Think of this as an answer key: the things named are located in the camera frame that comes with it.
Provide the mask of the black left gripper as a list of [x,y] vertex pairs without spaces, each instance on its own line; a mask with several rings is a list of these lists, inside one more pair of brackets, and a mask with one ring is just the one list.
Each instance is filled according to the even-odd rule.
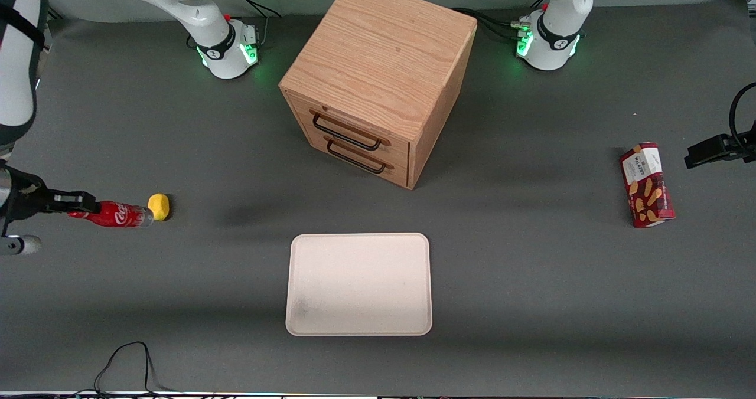
[[687,151],[684,162],[688,169],[735,159],[742,159],[745,164],[755,162],[755,129],[743,132],[731,129],[731,136],[713,136],[690,146]]

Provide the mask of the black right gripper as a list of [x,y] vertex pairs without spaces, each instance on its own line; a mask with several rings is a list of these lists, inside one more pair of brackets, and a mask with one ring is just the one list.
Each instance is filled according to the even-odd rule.
[[86,191],[48,189],[45,181],[37,175],[12,168],[2,161],[2,226],[12,221],[26,220],[38,213],[85,213],[98,214],[94,195]]

